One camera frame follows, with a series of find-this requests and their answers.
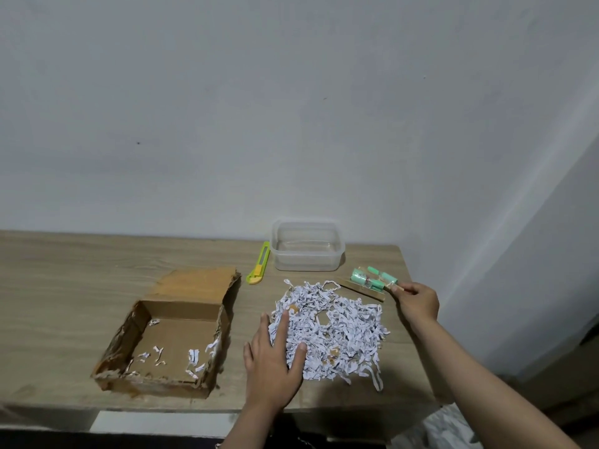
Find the cardboard box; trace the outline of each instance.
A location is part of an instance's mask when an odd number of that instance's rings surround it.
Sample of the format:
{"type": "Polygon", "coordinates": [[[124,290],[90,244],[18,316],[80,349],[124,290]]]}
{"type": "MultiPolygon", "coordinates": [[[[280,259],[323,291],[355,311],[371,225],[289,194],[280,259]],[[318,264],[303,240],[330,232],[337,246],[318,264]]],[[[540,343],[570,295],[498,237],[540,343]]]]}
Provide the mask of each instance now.
{"type": "Polygon", "coordinates": [[[240,274],[235,268],[173,271],[135,302],[110,342],[92,378],[102,390],[158,396],[206,398],[216,383],[229,337],[231,308],[240,274]],[[157,324],[149,325],[153,319],[157,324]],[[218,339],[212,349],[208,344],[218,339]],[[163,348],[158,353],[154,346],[163,348]],[[189,350],[199,350],[195,372],[189,350]],[[144,358],[139,355],[149,353],[144,358]]]}

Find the yellow utility knife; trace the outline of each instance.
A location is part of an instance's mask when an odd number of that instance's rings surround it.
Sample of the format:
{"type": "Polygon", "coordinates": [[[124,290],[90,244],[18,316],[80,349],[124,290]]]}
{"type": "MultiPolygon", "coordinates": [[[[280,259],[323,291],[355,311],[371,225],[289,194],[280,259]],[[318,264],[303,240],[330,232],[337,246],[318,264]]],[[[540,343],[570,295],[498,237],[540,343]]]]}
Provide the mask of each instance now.
{"type": "Polygon", "coordinates": [[[268,261],[268,254],[270,253],[270,243],[266,241],[262,244],[262,248],[260,249],[260,255],[258,256],[258,263],[254,266],[254,269],[250,274],[246,277],[246,282],[250,285],[257,284],[260,280],[262,280],[262,276],[264,276],[264,270],[266,269],[266,262],[268,261]]]}

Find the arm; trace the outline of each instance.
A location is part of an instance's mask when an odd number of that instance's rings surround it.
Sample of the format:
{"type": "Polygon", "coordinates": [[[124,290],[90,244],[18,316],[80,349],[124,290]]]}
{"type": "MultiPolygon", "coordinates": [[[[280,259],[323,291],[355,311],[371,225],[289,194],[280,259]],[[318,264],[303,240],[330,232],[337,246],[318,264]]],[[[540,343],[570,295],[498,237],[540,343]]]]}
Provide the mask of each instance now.
{"type": "Polygon", "coordinates": [[[422,284],[394,287],[401,311],[486,448],[578,447],[547,416],[470,356],[437,322],[437,293],[422,284]]]}
{"type": "Polygon", "coordinates": [[[288,329],[289,313],[285,311],[277,328],[274,346],[271,346],[268,316],[262,314],[258,332],[251,344],[246,342],[243,347],[247,372],[246,404],[221,449],[264,447],[275,416],[300,388],[307,347],[304,343],[299,344],[291,369],[287,369],[285,347],[288,329]]]}

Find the plastic container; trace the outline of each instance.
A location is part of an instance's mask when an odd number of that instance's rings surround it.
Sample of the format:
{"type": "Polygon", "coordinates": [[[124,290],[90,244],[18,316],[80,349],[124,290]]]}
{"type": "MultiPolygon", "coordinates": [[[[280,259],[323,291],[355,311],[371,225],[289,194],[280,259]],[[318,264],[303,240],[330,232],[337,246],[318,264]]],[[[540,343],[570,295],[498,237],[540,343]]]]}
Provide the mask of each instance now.
{"type": "Polygon", "coordinates": [[[331,220],[284,218],[273,224],[270,251],[281,271],[334,271],[345,241],[331,220]]]}

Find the wooden tabletop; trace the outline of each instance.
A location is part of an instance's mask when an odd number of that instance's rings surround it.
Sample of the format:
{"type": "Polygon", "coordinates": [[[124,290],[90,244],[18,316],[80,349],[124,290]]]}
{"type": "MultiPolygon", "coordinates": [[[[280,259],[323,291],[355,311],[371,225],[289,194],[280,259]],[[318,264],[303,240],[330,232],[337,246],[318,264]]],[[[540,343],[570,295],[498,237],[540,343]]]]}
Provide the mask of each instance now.
{"type": "MultiPolygon", "coordinates": [[[[233,307],[231,344],[217,388],[208,399],[159,398],[102,392],[90,373],[133,302],[154,282],[178,268],[234,265],[243,275],[262,242],[92,234],[0,231],[0,402],[36,407],[160,411],[238,411],[245,399],[243,343],[295,284],[349,277],[355,266],[373,265],[409,279],[398,247],[348,245],[335,272],[285,272],[271,258],[261,283],[239,289],[233,307]]],[[[340,295],[361,296],[342,288],[340,295]]],[[[391,331],[379,349],[384,389],[371,378],[351,386],[304,381],[288,410],[327,407],[412,407],[435,402],[421,358],[390,296],[383,324],[391,331]]]]}

